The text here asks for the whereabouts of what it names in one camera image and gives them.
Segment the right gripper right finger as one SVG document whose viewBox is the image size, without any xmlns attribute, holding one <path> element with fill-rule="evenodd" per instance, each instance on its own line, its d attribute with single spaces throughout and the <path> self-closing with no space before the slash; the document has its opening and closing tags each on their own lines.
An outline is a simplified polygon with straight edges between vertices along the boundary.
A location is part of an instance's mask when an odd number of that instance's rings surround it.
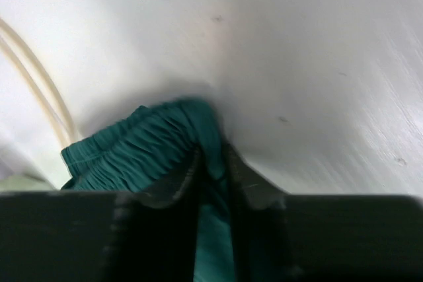
<svg viewBox="0 0 423 282">
<path fill-rule="evenodd" d="M 290 194 L 225 146 L 238 281 L 421 281 L 422 200 Z"/>
</svg>

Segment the teal green shorts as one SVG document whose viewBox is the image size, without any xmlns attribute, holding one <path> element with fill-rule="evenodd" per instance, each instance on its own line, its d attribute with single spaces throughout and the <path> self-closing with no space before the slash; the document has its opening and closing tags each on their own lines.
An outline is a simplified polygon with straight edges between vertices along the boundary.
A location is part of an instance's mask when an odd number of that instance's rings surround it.
<svg viewBox="0 0 423 282">
<path fill-rule="evenodd" d="M 167 175 L 196 147 L 206 161 L 200 194 L 195 281 L 234 281 L 229 202 L 219 122 L 199 98 L 140 106 L 129 117 L 62 152 L 67 190 L 140 192 Z"/>
</svg>

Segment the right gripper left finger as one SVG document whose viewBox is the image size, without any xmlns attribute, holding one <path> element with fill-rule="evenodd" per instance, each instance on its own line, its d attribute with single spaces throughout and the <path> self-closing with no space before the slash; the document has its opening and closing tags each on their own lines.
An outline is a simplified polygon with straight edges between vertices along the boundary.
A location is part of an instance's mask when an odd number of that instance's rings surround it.
<svg viewBox="0 0 423 282">
<path fill-rule="evenodd" d="M 191 281 L 202 154 L 139 193 L 3 192 L 2 281 Z"/>
</svg>

